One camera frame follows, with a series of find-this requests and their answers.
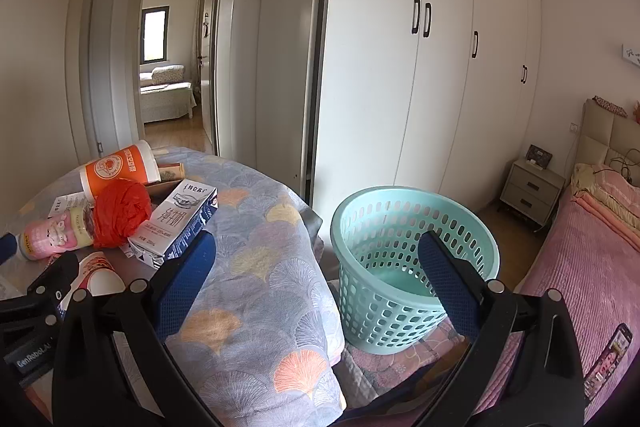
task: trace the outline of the laundry basket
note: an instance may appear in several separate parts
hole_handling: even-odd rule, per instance
[[[418,240],[428,230],[483,279],[496,277],[500,258],[493,236],[448,198],[416,188],[374,187],[335,211],[331,241],[340,261],[340,317],[353,346],[391,355],[446,317],[418,261]]]

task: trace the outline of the nightstand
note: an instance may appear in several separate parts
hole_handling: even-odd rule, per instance
[[[546,225],[564,187],[564,178],[549,170],[537,169],[524,158],[513,163],[500,201]]]

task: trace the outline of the red plastic bag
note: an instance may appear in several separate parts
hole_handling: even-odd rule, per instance
[[[94,247],[117,248],[151,217],[151,199],[143,184],[117,179],[95,199]]]

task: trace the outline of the headboard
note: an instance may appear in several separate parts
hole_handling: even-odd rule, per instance
[[[626,157],[627,164],[640,164],[639,151],[640,125],[635,120],[613,114],[591,99],[584,103],[576,163],[604,164],[620,172],[622,163],[611,160]],[[639,187],[640,166],[629,170],[632,184]]]

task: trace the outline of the smartphone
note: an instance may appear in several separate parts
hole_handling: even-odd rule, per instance
[[[620,365],[626,350],[633,340],[633,334],[626,324],[620,324],[591,370],[584,377],[584,397],[588,406],[611,378]]]

